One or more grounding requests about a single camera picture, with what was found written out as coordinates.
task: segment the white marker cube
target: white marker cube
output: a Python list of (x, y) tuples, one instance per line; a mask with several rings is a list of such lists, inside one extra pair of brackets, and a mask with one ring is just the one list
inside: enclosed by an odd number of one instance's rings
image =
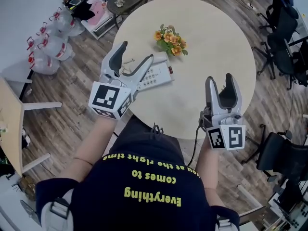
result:
[(95, 81), (89, 107), (99, 116), (120, 120), (132, 101), (131, 89)]
[(245, 125), (218, 125), (207, 128), (206, 134), (213, 150), (231, 151), (245, 147)]

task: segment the person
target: person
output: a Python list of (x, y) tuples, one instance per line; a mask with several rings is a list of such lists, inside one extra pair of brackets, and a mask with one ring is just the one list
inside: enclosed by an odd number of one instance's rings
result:
[(207, 138), (193, 170), (177, 139), (133, 116), (102, 157), (116, 124), (99, 116), (66, 169), (36, 185), (39, 218), (47, 203), (73, 189), (69, 209), (77, 231), (214, 231), (218, 216), (239, 229), (238, 214), (216, 192), (219, 152)]

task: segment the smartphone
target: smartphone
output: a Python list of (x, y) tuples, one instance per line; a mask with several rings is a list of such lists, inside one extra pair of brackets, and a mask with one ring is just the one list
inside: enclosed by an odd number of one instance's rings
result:
[(77, 6), (77, 5), (80, 4), (80, 3), (81, 3), (81, 0), (71, 0), (71, 1), (69, 2), (69, 4), (75, 5), (75, 6)]

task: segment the orange flower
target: orange flower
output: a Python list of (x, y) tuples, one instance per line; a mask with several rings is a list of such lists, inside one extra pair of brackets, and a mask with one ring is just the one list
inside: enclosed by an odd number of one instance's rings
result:
[(178, 45), (179, 43), (178, 43), (178, 40), (179, 40), (180, 38), (179, 38), (179, 36), (171, 36), (170, 37), (170, 42), (173, 44), (173, 45)]
[(168, 33), (168, 32), (166, 32), (165, 34), (164, 34), (164, 40), (165, 40), (165, 42), (166, 43), (168, 43), (169, 41), (170, 41), (170, 37), (171, 36), (173, 36), (173, 33)]
[(181, 46), (182, 46), (183, 49), (184, 49), (184, 48), (187, 48), (187, 43), (186, 43), (186, 41), (185, 41), (184, 39), (182, 39), (182, 38), (181, 38)]
[(162, 35), (161, 35), (160, 31), (155, 31), (154, 39), (155, 40), (160, 40), (161, 38), (162, 38)]
[(171, 48), (172, 53), (175, 56), (179, 56), (182, 54), (182, 48), (180, 46), (176, 46), (175, 48)]

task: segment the wooden floor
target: wooden floor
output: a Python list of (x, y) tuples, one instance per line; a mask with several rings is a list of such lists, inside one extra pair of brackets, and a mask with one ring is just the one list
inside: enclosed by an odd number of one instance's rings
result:
[[(260, 42), (266, 39), (266, 31), (258, 28), (261, 23), (265, 23), (264, 20), (257, 17), (254, 10), (247, 9), (241, 0), (204, 1), (215, 5), (230, 16), (245, 33), (251, 46), (260, 47)], [(264, 12), (270, 3), (271, 0), (253, 0), (252, 5), (258, 12)], [(97, 41), (88, 32), (84, 32), (70, 39), (69, 43), (76, 56), (70, 62), (63, 62), (56, 75), (47, 77), (34, 74), (33, 84), (28, 87), (32, 92), (23, 101), (63, 103), (62, 108), (59, 109), (25, 113), (24, 126), (32, 143), (29, 150), (23, 151), (24, 162), (46, 152), (51, 153), (50, 159), (28, 172), (36, 181), (57, 175), (70, 161), (74, 151), (90, 131), (95, 120), (95, 115), (87, 105), (91, 86), (94, 80), (98, 80), (102, 59), (111, 50), (115, 35), (116, 29), (112, 29)], [(254, 55), (257, 70), (260, 70), (265, 59), (257, 53)], [(306, 124), (301, 115), (307, 112), (307, 89), (295, 85), (293, 90), (287, 91), (288, 80), (285, 77), (279, 77), (277, 70), (276, 75), (277, 79), (271, 81), (269, 72), (266, 70), (257, 77), (254, 96), (244, 114), (247, 131), (252, 138), (259, 140), (261, 123), (267, 125), (267, 133), (289, 128), (293, 132), (292, 141), (302, 144), (306, 134)], [(119, 123), (116, 128), (117, 133), (124, 127), (125, 121)], [(192, 156), (193, 141), (180, 141), (180, 144), (187, 163)], [(255, 149), (254, 145), (246, 142), (244, 150), (224, 152), (220, 157), (218, 193), (228, 207), (239, 213), (250, 210), (253, 206), (237, 190), (238, 184), (243, 185), (264, 205), (272, 195), (274, 184), (266, 182), (266, 177), (256, 170), (253, 161), (244, 166), (240, 164)], [(199, 150), (200, 145), (198, 145), (195, 160)]]

